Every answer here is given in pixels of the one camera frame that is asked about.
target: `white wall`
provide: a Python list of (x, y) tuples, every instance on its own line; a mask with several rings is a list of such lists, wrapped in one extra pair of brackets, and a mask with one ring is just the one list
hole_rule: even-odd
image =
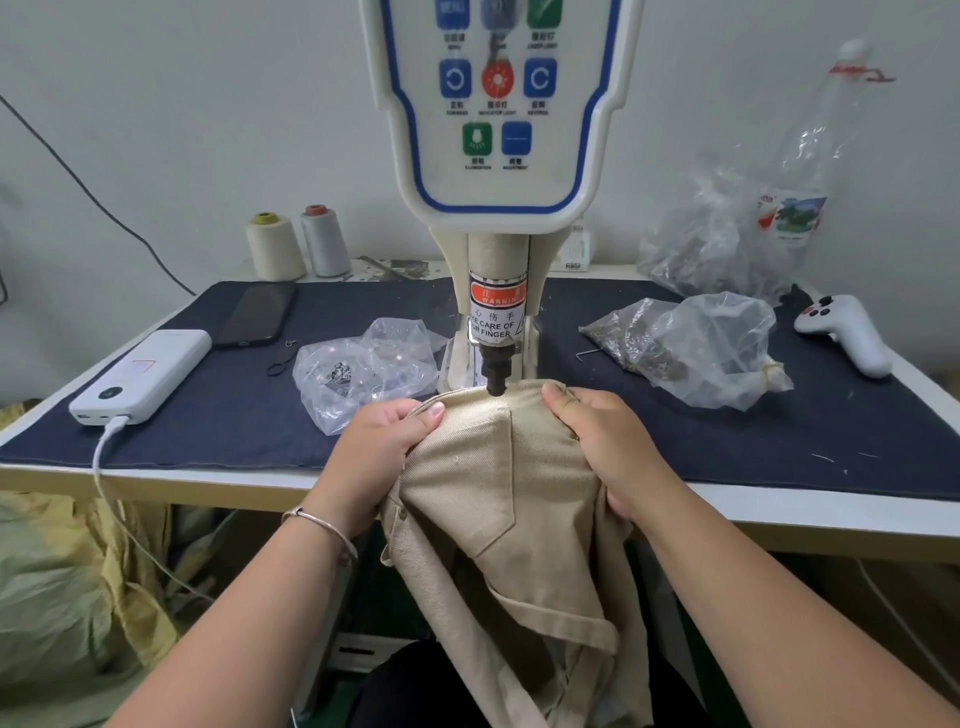
[[(865, 36), (900, 79), (869, 89), (853, 184), (806, 272), (860, 295), (919, 365), (960, 366), (958, 34), (950, 0), (648, 0), (588, 216), (600, 258), (634, 259), (697, 152), (772, 154), (835, 48)], [(396, 193), (353, 0), (12, 0), (0, 92), (194, 288), (246, 256), (261, 208), (323, 202), (357, 255), (438, 256)], [(187, 297), (4, 109), (0, 150), (3, 402), (48, 394)]]

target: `green button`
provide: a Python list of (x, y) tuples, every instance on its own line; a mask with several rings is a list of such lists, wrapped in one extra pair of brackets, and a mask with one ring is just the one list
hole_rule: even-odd
[(530, 0), (527, 25), (535, 30), (559, 28), (564, 14), (564, 0)]
[(482, 122), (464, 124), (464, 154), (489, 157), (493, 153), (493, 127)]

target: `hand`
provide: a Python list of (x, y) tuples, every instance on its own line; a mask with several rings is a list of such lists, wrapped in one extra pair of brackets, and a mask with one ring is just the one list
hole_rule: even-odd
[(579, 387), (564, 394), (549, 381), (541, 393), (550, 411), (580, 438), (587, 462), (607, 486), (611, 508), (623, 518), (636, 521), (645, 489), (680, 481), (639, 417), (617, 395)]
[(407, 452), (444, 418), (440, 401), (407, 418), (418, 406), (416, 400), (395, 400), (361, 407), (330, 453), (303, 510), (349, 538), (363, 533), (400, 477)]

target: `beige jacket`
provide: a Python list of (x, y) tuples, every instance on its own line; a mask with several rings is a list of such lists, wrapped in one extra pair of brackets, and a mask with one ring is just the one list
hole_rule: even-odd
[(493, 728), (650, 725), (630, 528), (541, 385), (416, 410), (446, 404), (382, 506), (385, 562)]

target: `plastic bag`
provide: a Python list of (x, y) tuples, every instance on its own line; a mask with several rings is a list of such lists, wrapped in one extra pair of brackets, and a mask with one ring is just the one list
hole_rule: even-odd
[(780, 304), (793, 287), (796, 255), (759, 233), (758, 179), (733, 167), (704, 163), (689, 206), (667, 213), (640, 241), (637, 269), (681, 296), (732, 291)]
[(436, 390), (434, 352), (446, 343), (423, 321), (377, 319), (359, 338), (310, 344), (294, 365), (300, 401), (324, 435), (335, 435), (364, 404)]
[(793, 382), (767, 354), (773, 308), (735, 293), (683, 303), (643, 299), (580, 332), (628, 372), (646, 376), (693, 407), (746, 411)]

